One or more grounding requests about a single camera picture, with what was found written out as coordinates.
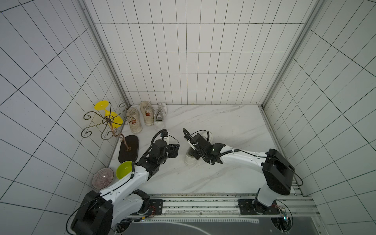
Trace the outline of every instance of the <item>metal mounting plate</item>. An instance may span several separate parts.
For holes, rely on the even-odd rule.
[[[258,213],[254,210],[254,205],[252,204],[253,199],[239,199],[239,208],[241,215],[258,215]],[[269,210],[265,210],[265,215],[279,215],[278,208],[269,207]]]

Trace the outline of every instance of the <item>red wire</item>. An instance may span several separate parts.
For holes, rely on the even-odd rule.
[[[154,217],[154,215],[155,215],[155,207],[154,206],[150,206],[150,207],[152,207],[153,208],[153,213],[150,215],[150,217],[149,218],[153,218]]]

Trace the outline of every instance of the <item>beige sneaker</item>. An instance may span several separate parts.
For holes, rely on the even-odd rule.
[[[129,123],[130,130],[134,133],[137,134],[142,131],[142,126],[140,122],[140,113],[138,110],[134,107],[130,107],[127,110],[127,116],[131,118],[131,121]]]
[[[140,104],[140,110],[144,116],[144,122],[147,126],[154,125],[154,109],[149,101],[142,101]]]

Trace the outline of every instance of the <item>bowl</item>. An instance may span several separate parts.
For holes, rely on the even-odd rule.
[[[126,161],[120,164],[116,170],[116,177],[122,179],[124,176],[132,172],[132,161]]]
[[[97,171],[91,181],[96,189],[102,189],[111,184],[114,178],[114,171],[111,168],[103,168]]]

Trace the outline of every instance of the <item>white sneaker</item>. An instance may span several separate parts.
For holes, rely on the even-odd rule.
[[[138,110],[134,107],[130,107],[127,110],[127,116],[131,118],[129,127],[132,133],[137,134],[142,131],[142,126],[140,122],[140,113]]]
[[[165,102],[161,102],[158,105],[154,115],[154,126],[156,130],[162,130],[166,128],[165,118],[167,115],[167,105]]]
[[[142,101],[140,104],[140,110],[142,115],[144,116],[144,122],[147,126],[154,125],[154,109],[152,107],[152,104],[149,101]]]

